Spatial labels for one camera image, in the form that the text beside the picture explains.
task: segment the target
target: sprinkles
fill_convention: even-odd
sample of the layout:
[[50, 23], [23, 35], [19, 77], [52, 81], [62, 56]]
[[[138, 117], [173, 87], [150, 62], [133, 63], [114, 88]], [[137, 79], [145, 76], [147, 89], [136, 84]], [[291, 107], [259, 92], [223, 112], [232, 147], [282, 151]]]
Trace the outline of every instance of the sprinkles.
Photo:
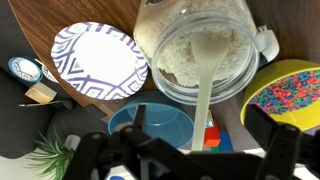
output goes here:
[[264, 88], [249, 104], [267, 114], [298, 110], [320, 99], [320, 70], [285, 77]]

